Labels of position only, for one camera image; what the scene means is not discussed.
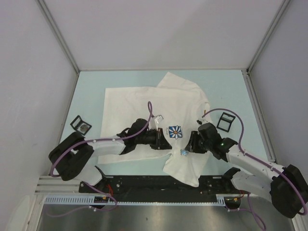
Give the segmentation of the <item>dark round brooch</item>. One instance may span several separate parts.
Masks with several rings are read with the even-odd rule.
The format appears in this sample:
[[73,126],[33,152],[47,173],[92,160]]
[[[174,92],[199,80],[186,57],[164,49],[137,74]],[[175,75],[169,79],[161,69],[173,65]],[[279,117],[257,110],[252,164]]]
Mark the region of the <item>dark round brooch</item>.
[[86,124],[83,124],[79,127],[79,130],[82,132],[82,133],[85,133],[87,130],[88,130],[88,126]]

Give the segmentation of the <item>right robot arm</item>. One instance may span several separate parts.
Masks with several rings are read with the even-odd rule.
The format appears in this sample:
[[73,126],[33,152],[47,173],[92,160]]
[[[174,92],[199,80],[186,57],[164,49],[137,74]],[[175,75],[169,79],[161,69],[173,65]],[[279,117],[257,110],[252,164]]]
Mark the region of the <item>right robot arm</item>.
[[238,141],[222,138],[211,123],[192,131],[185,149],[197,154],[210,152],[216,159],[234,165],[224,174],[225,192],[243,190],[255,194],[271,202],[287,218],[308,213],[308,184],[297,167],[284,167],[249,154]]

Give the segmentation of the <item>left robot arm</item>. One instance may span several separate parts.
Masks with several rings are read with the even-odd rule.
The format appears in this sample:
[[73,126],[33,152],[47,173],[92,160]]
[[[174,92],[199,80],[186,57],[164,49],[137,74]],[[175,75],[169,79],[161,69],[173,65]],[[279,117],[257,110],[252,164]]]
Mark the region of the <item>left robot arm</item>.
[[103,164],[160,158],[167,155],[172,146],[164,130],[152,126],[152,118],[138,118],[129,128],[107,138],[87,140],[75,131],[49,153],[52,164],[50,175],[63,181],[79,180],[89,184],[95,192],[106,188]]

